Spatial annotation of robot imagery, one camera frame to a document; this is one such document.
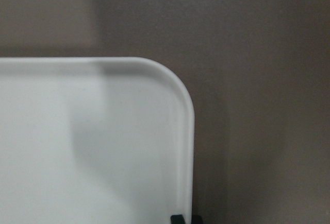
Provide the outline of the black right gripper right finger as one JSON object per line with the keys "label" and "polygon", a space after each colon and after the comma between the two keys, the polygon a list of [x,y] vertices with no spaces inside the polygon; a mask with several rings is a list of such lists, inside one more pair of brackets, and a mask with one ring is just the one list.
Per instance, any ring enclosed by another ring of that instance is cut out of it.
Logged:
{"label": "black right gripper right finger", "polygon": [[200,215],[192,215],[192,224],[203,224],[203,219]]}

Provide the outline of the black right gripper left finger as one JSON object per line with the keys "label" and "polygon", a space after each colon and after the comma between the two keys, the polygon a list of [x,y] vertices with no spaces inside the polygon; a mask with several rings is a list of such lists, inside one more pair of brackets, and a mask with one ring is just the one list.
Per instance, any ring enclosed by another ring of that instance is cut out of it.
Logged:
{"label": "black right gripper left finger", "polygon": [[185,224],[183,215],[172,215],[170,217],[171,224]]}

